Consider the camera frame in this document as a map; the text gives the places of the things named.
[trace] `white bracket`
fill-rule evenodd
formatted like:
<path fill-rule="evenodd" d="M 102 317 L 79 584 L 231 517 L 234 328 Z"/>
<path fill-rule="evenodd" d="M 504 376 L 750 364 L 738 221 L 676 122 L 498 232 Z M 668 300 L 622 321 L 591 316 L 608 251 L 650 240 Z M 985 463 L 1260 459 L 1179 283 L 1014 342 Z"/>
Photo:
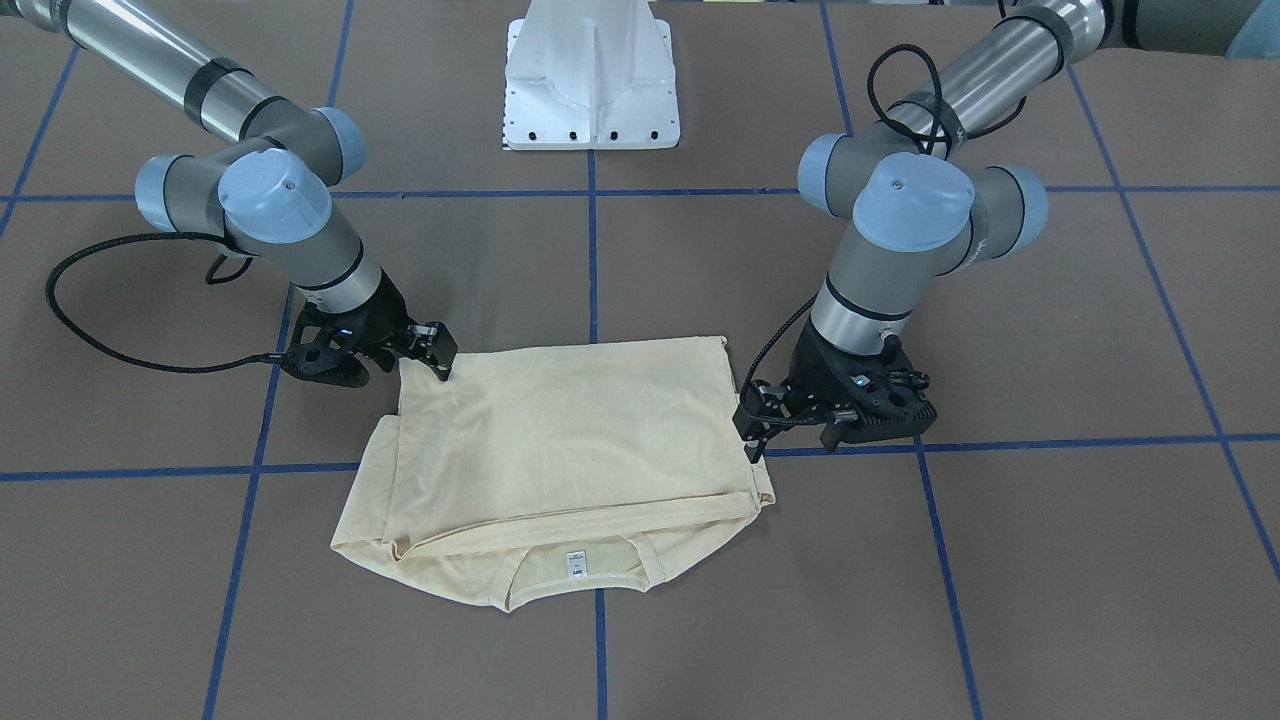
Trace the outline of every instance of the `white bracket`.
<path fill-rule="evenodd" d="M 507 31 L 502 141 L 512 150 L 675 147 L 671 26 L 645 0 L 532 0 Z"/>

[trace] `clothing tag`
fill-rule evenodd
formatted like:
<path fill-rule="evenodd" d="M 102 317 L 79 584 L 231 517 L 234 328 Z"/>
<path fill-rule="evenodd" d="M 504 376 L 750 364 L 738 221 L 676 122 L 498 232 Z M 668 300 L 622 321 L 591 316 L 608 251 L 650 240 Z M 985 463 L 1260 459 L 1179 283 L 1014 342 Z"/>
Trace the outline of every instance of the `clothing tag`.
<path fill-rule="evenodd" d="M 581 578 L 586 575 L 586 551 L 577 550 L 570 552 L 564 556 L 564 561 L 568 564 L 568 577 Z"/>

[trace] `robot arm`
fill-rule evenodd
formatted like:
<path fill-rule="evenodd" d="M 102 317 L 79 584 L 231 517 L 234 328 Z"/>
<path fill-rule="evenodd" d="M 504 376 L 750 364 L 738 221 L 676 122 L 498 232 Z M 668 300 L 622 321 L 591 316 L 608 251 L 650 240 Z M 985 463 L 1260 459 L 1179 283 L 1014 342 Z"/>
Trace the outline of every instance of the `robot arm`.
<path fill-rule="evenodd" d="M 65 35 L 232 143 L 205 158 L 151 159 L 136 199 L 155 227 L 224 237 L 224 255 L 266 258 L 302 291 L 285 372 L 360 387 L 369 380 L 360 354 L 384 372 L 404 356 L 448 378 L 457 352 L 448 329 L 410 318 L 326 190 L 364 163 L 351 118 L 298 108 L 137 0 L 0 0 L 0 14 Z"/>
<path fill-rule="evenodd" d="M 1004 258 L 1048 218 L 1029 170 L 946 161 L 1021 97 L 1098 47 L 1280 56 L 1280 0 L 1023 0 L 980 42 L 858 137 L 823 136 L 801 196 L 850 219 L 778 386 L 749 377 L 735 424 L 751 461 L 777 434 L 826 425 L 833 451 L 923 433 L 937 413 L 899 334 L 937 275 Z"/>

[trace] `blue cap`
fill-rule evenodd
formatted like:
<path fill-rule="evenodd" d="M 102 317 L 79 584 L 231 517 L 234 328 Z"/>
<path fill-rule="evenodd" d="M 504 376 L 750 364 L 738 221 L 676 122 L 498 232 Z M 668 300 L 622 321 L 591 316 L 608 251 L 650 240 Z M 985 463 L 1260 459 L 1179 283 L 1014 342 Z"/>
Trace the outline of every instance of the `blue cap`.
<path fill-rule="evenodd" d="M 1036 173 L 1018 165 L 992 165 L 1014 176 L 1014 182 L 1023 192 L 1023 229 L 1018 233 L 1018 242 L 1014 243 L 1001 258 L 1007 258 L 1020 247 L 1027 247 L 1048 223 L 1048 192 L 1044 183 L 1036 177 Z"/>
<path fill-rule="evenodd" d="M 854 202 L 854 224 L 884 250 L 924 252 L 954 240 L 973 209 L 973 181 L 946 160 L 895 152 Z"/>
<path fill-rule="evenodd" d="M 1280 0 L 1262 0 L 1226 49 L 1230 60 L 1280 58 Z"/>
<path fill-rule="evenodd" d="M 276 245 L 314 236 L 333 214 L 324 182 L 301 158 L 276 147 L 232 163 L 218 181 L 218 201 L 237 228 Z"/>
<path fill-rule="evenodd" d="M 164 202 L 164 179 L 178 158 L 184 155 L 156 155 L 142 165 L 133 181 L 133 201 L 138 204 L 138 211 L 148 223 L 165 232 L 177 232 Z"/>
<path fill-rule="evenodd" d="M 796 169 L 796 187 L 800 197 L 814 208 L 836 217 L 827 204 L 827 165 L 831 164 L 831 154 L 836 151 L 836 143 L 846 138 L 846 135 L 828 133 L 809 143 L 800 158 L 800 168 Z"/>
<path fill-rule="evenodd" d="M 365 135 L 351 115 L 337 108 L 316 108 L 316 113 L 329 120 L 329 127 L 338 136 L 338 147 L 342 150 L 342 177 L 338 182 L 342 182 L 365 167 Z"/>

